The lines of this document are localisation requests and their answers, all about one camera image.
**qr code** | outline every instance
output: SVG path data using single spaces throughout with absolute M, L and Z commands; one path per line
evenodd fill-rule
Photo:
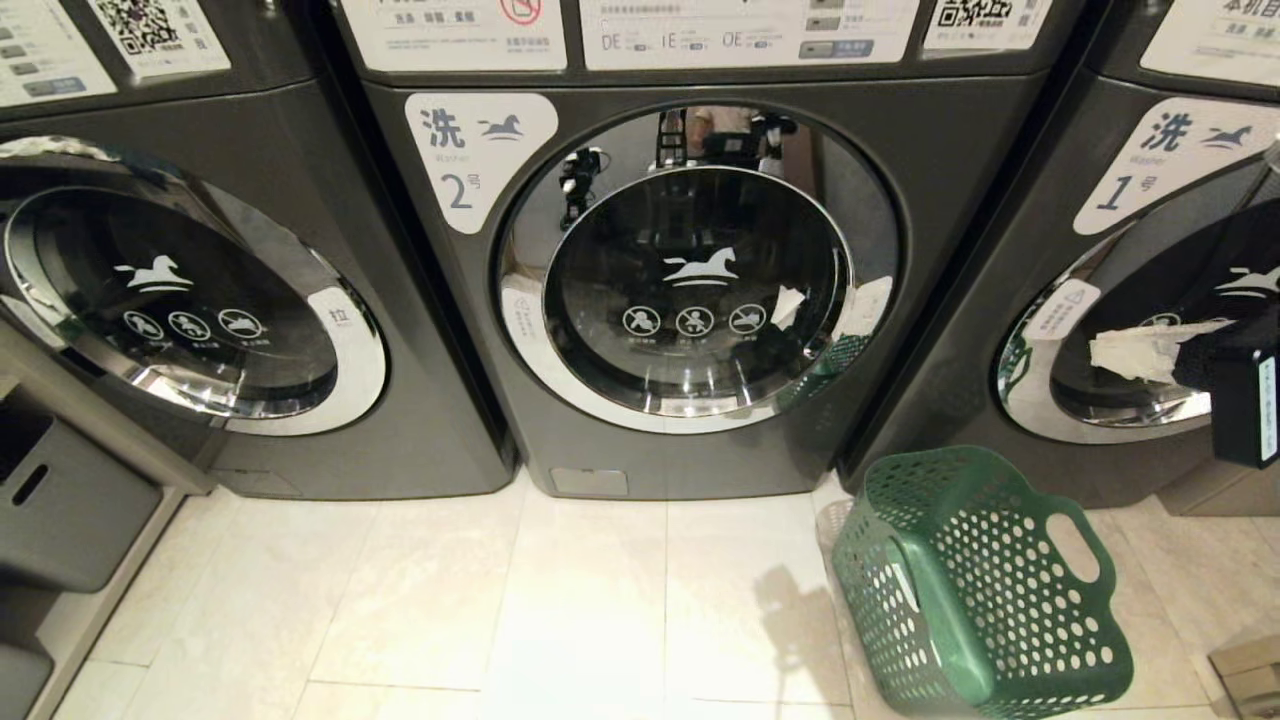
M 111 32 L 129 55 L 173 50 L 178 31 L 160 0 L 95 0 Z
M 1012 12 L 1012 0 L 942 0 L 938 27 L 1001 27 Z

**dark gray washing machine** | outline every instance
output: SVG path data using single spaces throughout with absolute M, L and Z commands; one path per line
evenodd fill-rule
M 659 500 L 814 487 L 1082 4 L 454 5 L 370 105 L 538 486 Z
M 0 1 L 8 319 L 243 495 L 509 482 L 302 4 L 127 5 Z
M 1212 457 L 1207 393 L 1093 366 L 1089 342 L 1275 306 L 1277 9 L 1111 6 L 878 433 L 844 457 L 846 487 L 884 455 L 973 443 L 1047 491 L 1119 506 Z

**green laundry basket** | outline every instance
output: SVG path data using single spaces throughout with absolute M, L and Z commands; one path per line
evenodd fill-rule
M 1053 546 L 1057 514 L 1096 556 L 1092 583 Z M 1115 565 L 1080 506 L 986 448 L 876 462 L 833 562 L 881 694 L 904 715 L 1046 717 L 1133 680 L 1110 609 Z

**horse logo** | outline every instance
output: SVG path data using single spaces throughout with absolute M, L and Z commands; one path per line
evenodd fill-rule
M 168 255 L 156 255 L 150 268 L 116 265 L 115 269 L 122 273 L 133 273 L 125 287 L 136 287 L 138 292 L 160 292 L 164 290 L 187 292 L 195 284 L 187 278 L 179 277 L 178 273 L 174 273 L 178 269 L 178 264 Z
M 690 263 L 684 258 L 663 258 L 662 261 L 668 265 L 684 266 L 662 279 L 663 282 L 673 283 L 675 287 L 686 284 L 728 284 L 728 282 L 718 278 L 733 279 L 737 277 L 737 273 L 726 266 L 733 260 L 737 260 L 737 255 L 732 247 L 717 250 L 705 263 Z
M 1244 136 L 1253 132 L 1253 126 L 1244 126 L 1240 129 L 1226 132 L 1221 128 L 1208 128 L 1213 135 L 1201 141 L 1201 145 L 1217 147 L 1219 150 L 1233 150 L 1244 146 Z
M 1231 272 L 1240 275 L 1229 283 L 1222 283 L 1213 290 L 1222 291 L 1220 295 L 1235 295 L 1248 297 L 1266 297 L 1266 292 L 1280 293 L 1280 265 L 1270 273 L 1254 273 L 1248 268 L 1231 268 Z
M 480 137 L 488 137 L 489 140 L 520 140 L 525 136 L 525 133 L 520 132 L 520 118 L 516 115 L 507 115 L 507 119 L 500 123 L 480 120 L 480 124 L 489 126 L 480 133 Z

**round door window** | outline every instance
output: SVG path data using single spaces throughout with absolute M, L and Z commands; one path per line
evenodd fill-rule
M 384 351 L 333 268 L 228 193 L 123 156 L 68 138 L 0 145 L 5 309 L 232 430 L 306 434 L 362 415 Z
M 1010 336 L 996 372 L 1005 410 L 1029 430 L 1078 443 L 1134 442 L 1207 423 L 1207 392 L 1171 375 L 1114 372 L 1096 364 L 1094 346 L 1111 331 L 1231 332 L 1224 322 L 1244 327 L 1258 318 L 1277 301 L 1277 227 L 1280 183 L 1252 163 L 1094 246 Z
M 625 427 L 763 420 L 854 366 L 897 269 L 892 205 L 827 131 L 744 106 L 645 115 L 544 170 L 499 268 L 508 333 Z

